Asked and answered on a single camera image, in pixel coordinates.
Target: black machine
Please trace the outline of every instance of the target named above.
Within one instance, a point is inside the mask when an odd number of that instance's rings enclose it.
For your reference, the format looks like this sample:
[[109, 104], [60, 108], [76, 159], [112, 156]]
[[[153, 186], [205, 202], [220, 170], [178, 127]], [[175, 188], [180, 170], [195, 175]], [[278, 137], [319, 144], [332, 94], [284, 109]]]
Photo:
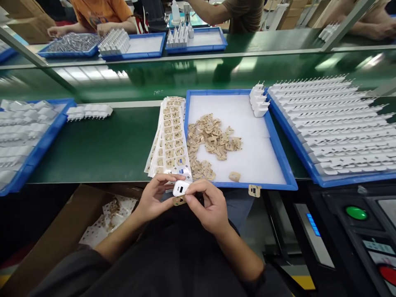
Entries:
[[396, 183], [299, 188], [281, 197], [318, 295], [396, 296]]

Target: red button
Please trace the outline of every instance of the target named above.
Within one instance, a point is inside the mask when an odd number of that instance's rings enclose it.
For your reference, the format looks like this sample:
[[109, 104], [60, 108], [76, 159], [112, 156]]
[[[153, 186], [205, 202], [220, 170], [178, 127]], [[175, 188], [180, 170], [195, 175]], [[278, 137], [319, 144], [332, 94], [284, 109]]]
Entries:
[[379, 272], [382, 277], [390, 282], [392, 285], [396, 286], [396, 268], [386, 264], [380, 265]]

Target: green workbench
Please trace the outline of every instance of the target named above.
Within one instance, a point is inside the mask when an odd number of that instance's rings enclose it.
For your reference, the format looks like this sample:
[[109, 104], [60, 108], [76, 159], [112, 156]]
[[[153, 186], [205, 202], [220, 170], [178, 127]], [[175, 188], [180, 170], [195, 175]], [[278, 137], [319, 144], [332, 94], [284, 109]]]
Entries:
[[[373, 64], [368, 63], [376, 58]], [[183, 61], [147, 61], [58, 67], [74, 95], [40, 69], [0, 71], [0, 99], [78, 97], [84, 103], [153, 101], [187, 90], [248, 89], [276, 81], [350, 73], [361, 89], [374, 89], [396, 73], [396, 50], [288, 54]], [[388, 111], [396, 111], [396, 101]], [[105, 120], [66, 123], [29, 183], [146, 181], [143, 172], [158, 121], [158, 107], [121, 108]], [[307, 174], [276, 123], [296, 178]]]
[[[119, 108], [105, 120], [67, 123], [29, 183], [141, 182], [157, 131], [159, 107]], [[279, 125], [282, 145], [297, 178], [305, 169]]]
[[[322, 40], [318, 39], [320, 31], [321, 29], [301, 28], [295, 30], [262, 31], [248, 34], [225, 34], [224, 36], [227, 39], [228, 46], [223, 52], [168, 55], [167, 52], [163, 50], [162, 57], [193, 56], [197, 54], [214, 54], [221, 57], [222, 54], [319, 49], [324, 44]], [[388, 44], [388, 41], [374, 41], [359, 36], [346, 35], [341, 39], [337, 47], [351, 48]], [[56, 67], [59, 63], [63, 64], [73, 62], [86, 62], [87, 65], [105, 64], [105, 61], [99, 57], [99, 54], [96, 54], [90, 58], [47, 59], [47, 63], [51, 67]], [[25, 59], [22, 55], [16, 54], [9, 60], [2, 63], [0, 67], [12, 65], [32, 66], [32, 63]]]

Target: blue led display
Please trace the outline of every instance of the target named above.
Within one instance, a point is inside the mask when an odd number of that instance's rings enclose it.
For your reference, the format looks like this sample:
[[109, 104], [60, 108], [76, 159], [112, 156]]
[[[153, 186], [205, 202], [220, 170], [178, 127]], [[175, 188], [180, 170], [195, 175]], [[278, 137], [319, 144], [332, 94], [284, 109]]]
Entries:
[[313, 229], [313, 232], [315, 233], [315, 235], [321, 237], [321, 235], [319, 233], [319, 230], [318, 230], [318, 227], [316, 227], [316, 224], [315, 224], [315, 222], [314, 222], [314, 220], [312, 218], [312, 215], [311, 214], [306, 214], [306, 216], [308, 218], [309, 223], [312, 226], [312, 229]]

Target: white power adapter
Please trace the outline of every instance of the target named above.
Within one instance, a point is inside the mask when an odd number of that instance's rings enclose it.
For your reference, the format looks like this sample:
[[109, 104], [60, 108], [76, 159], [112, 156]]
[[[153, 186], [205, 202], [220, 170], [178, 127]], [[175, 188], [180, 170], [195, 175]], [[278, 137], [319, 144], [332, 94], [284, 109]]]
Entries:
[[182, 181], [182, 180], [176, 181], [173, 188], [173, 196], [179, 197], [185, 195], [190, 184], [191, 182], [188, 181]]

